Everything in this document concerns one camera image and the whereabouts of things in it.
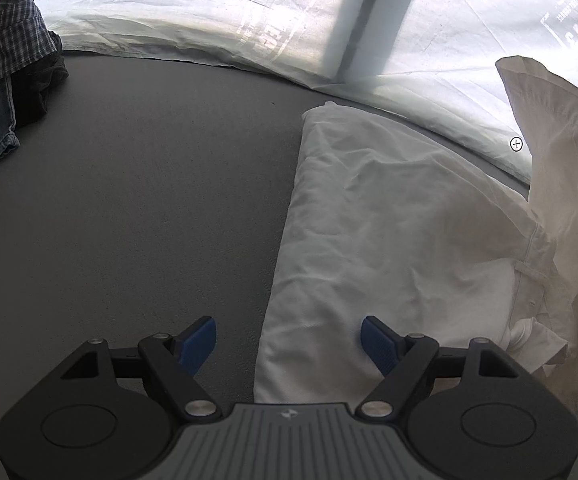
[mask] white backdrop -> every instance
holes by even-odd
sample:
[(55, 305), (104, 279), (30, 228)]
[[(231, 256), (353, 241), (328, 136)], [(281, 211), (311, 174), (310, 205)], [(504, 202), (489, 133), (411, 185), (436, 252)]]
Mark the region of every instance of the white backdrop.
[(533, 57), (578, 86), (578, 0), (36, 3), (66, 49), (268, 70), (401, 114), (525, 182), (496, 60)]

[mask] crumpled white fabric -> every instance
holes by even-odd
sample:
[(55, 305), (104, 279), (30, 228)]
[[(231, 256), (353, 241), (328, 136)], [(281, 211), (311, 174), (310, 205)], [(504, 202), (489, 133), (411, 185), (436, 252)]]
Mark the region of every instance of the crumpled white fabric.
[(545, 376), (575, 348), (556, 245), (527, 201), (403, 124), (304, 114), (256, 362), (256, 402), (347, 402), (381, 375), (365, 316), (466, 348), (484, 336)]
[[(578, 88), (533, 59), (497, 66), (533, 155), (529, 204), (556, 242), (553, 258), (573, 294), (578, 340)], [(578, 413), (578, 346), (544, 382)]]

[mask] white cloth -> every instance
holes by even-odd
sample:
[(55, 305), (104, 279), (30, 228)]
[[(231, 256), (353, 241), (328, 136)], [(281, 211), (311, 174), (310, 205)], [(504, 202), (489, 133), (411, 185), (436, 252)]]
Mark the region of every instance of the white cloth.
[(256, 402), (355, 407), (381, 380), (365, 316), (528, 371), (573, 347), (553, 240), (526, 200), (400, 123), (333, 103), (304, 115), (256, 361)]
[[(533, 59), (501, 59), (498, 71), (533, 154), (529, 204), (556, 241), (554, 261), (573, 294), (578, 334), (578, 88)], [(578, 347), (544, 380), (578, 413)]]
[(261, 68), (405, 116), (528, 182), (495, 62), (534, 57), (578, 85), (578, 0), (365, 1), (35, 0), (65, 49)]

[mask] blue checkered fabric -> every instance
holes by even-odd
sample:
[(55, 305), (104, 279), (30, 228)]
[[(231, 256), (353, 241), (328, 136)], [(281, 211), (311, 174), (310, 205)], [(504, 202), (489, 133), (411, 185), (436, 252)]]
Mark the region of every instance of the blue checkered fabric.
[(56, 52), (34, 0), (0, 0), (0, 79)]

